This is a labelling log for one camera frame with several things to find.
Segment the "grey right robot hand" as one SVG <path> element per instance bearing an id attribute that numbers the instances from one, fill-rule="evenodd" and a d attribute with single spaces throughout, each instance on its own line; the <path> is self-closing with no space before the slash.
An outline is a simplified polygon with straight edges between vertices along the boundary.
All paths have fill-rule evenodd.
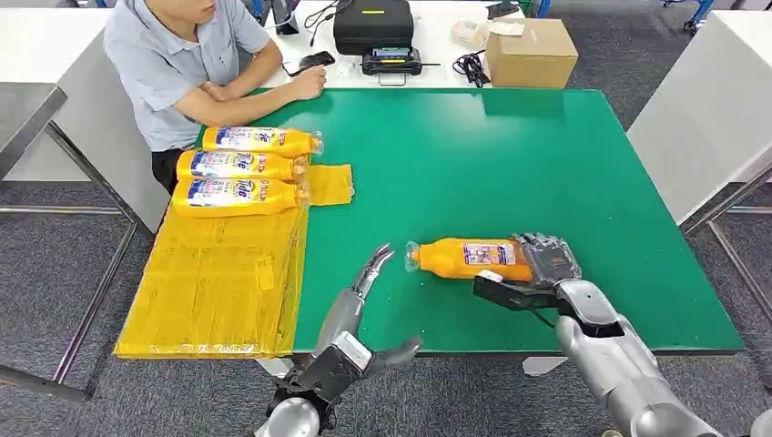
<path id="1" fill-rule="evenodd" d="M 543 233 L 516 233 L 512 240 L 522 250 L 531 271 L 528 284 L 548 290 L 568 279 L 581 279 L 582 269 L 567 242 Z"/>

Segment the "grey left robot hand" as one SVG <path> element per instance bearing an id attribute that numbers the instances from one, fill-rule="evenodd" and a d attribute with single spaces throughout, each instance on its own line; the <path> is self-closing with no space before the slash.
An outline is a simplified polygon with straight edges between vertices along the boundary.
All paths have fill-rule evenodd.
<path id="1" fill-rule="evenodd" d="M 364 379 L 401 366 L 413 359 L 422 346 L 422 338 L 413 336 L 401 345 L 387 350 L 373 351 L 358 338 L 362 311 L 374 281 L 382 266 L 394 255 L 388 243 L 374 251 L 364 263 L 350 286 L 340 291 L 321 325 L 315 348 L 311 353 L 318 358 L 330 345 L 353 354 L 354 365 Z"/>

